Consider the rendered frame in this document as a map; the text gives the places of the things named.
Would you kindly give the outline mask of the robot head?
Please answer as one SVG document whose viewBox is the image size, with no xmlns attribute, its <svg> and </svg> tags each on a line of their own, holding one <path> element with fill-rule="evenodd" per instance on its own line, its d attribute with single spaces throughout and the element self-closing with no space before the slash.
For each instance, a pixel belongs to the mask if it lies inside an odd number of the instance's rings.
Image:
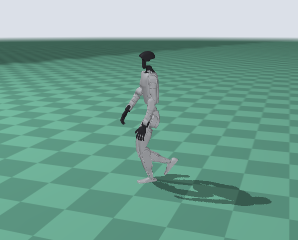
<svg viewBox="0 0 298 240">
<path fill-rule="evenodd" d="M 152 69 L 150 65 L 146 66 L 146 62 L 147 61 L 149 62 L 151 59 L 154 59 L 155 55 L 151 51 L 145 51 L 145 52 L 142 52 L 139 56 L 142 58 L 143 69 L 146 69 L 144 73 L 149 73 L 147 71 L 151 71 L 152 73 L 154 73 L 155 71 Z"/>
</svg>

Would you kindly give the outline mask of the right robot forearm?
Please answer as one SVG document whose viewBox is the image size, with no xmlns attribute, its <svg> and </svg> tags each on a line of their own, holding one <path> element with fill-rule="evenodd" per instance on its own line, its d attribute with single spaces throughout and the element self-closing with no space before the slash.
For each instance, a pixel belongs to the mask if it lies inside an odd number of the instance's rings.
<svg viewBox="0 0 298 240">
<path fill-rule="evenodd" d="M 131 111 L 133 109 L 133 107 L 135 106 L 135 104 L 137 103 L 137 101 L 139 99 L 140 99 L 140 96 L 135 92 L 135 94 L 133 95 L 133 98 L 131 99 L 131 101 L 128 104 L 128 105 L 131 106 L 131 108 L 129 109 L 129 111 Z"/>
</svg>

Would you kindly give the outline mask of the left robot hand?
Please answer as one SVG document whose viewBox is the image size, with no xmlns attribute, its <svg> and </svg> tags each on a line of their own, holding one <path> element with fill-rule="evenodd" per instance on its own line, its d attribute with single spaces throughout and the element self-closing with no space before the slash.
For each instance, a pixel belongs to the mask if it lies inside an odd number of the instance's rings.
<svg viewBox="0 0 298 240">
<path fill-rule="evenodd" d="M 143 139 L 143 141 L 144 141 L 144 137 L 145 137 L 145 134 L 146 134 L 146 128 L 149 126 L 149 123 L 150 122 L 148 122 L 148 124 L 147 124 L 147 126 L 145 126 L 145 125 L 143 125 L 143 123 L 142 123 L 142 126 L 140 126 L 136 131 L 135 131 L 135 133 L 137 133 L 137 135 L 136 135 L 136 138 L 138 139 L 138 140 L 141 140 L 142 141 L 142 139 Z M 143 138 L 142 138 L 143 137 Z M 139 139 L 140 138 L 140 139 Z"/>
</svg>

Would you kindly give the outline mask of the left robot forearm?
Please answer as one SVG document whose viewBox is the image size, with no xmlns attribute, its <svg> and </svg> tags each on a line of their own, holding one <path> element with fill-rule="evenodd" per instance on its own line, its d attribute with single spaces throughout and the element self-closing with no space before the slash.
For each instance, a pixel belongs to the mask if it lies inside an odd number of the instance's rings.
<svg viewBox="0 0 298 240">
<path fill-rule="evenodd" d="M 152 98 L 149 99 L 147 112 L 146 112 L 146 115 L 145 115 L 144 121 L 143 121 L 143 125 L 145 125 L 145 126 L 147 126 L 148 122 L 150 122 L 150 120 L 152 119 L 153 111 L 155 111 L 154 105 L 155 105 L 154 100 Z"/>
</svg>

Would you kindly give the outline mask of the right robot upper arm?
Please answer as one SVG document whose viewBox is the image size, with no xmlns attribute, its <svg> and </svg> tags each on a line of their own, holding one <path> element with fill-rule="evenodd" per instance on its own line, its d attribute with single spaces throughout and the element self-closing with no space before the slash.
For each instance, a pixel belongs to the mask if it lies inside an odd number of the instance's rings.
<svg viewBox="0 0 298 240">
<path fill-rule="evenodd" d="M 142 75 L 143 72 L 144 72 L 144 71 L 141 72 L 141 75 Z M 140 84 L 140 87 L 137 88 L 136 93 L 137 93 L 138 95 L 142 96 L 142 95 L 143 95 L 143 92 L 142 92 L 142 87 L 141 87 L 141 81 L 140 81 L 139 84 Z"/>
</svg>

